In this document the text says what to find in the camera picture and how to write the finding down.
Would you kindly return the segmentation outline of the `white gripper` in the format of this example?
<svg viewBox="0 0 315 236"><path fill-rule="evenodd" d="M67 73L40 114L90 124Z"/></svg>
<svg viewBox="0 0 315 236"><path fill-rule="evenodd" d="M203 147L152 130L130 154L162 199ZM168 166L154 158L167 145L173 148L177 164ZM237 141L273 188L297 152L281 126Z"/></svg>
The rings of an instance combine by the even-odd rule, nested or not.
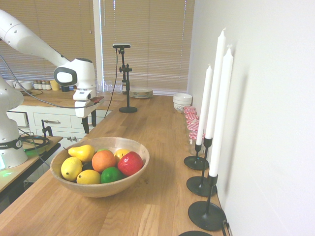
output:
<svg viewBox="0 0 315 236"><path fill-rule="evenodd" d="M91 101L75 101L75 113L82 118L82 125L86 134L89 134L88 115L91 113L92 126L96 127L96 104Z"/></svg>

